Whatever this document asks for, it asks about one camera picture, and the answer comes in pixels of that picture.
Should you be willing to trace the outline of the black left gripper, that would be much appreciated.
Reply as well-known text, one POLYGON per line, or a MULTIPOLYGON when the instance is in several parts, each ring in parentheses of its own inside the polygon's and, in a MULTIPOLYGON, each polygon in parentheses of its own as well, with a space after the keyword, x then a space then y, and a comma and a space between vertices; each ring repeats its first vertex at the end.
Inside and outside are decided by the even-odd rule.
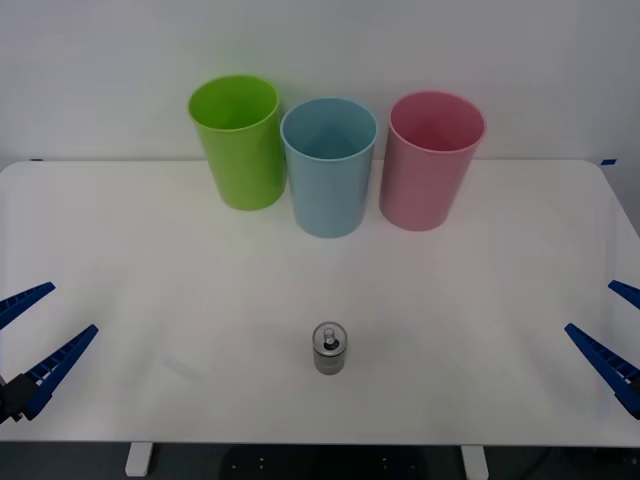
MULTIPOLYGON (((0 301, 0 329, 3 330, 26 310, 55 290, 52 282, 46 282, 0 301)), ((17 400, 9 383, 1 380, 0 423, 9 418, 33 420, 47 405, 54 391, 63 381, 77 360, 98 333, 98 327, 90 324, 86 329, 64 344, 34 367, 18 375, 17 400)))

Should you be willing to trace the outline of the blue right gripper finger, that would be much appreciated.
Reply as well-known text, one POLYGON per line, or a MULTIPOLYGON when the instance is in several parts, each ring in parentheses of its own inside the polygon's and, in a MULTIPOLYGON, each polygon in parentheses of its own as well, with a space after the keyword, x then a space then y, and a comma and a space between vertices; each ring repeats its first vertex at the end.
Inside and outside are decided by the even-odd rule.
POLYGON ((576 325, 564 331, 586 360, 613 391, 615 398, 635 419, 639 418, 639 369, 615 354, 576 325))
POLYGON ((640 307, 640 290, 638 288, 616 280, 611 281, 608 288, 624 298, 634 307, 640 307))

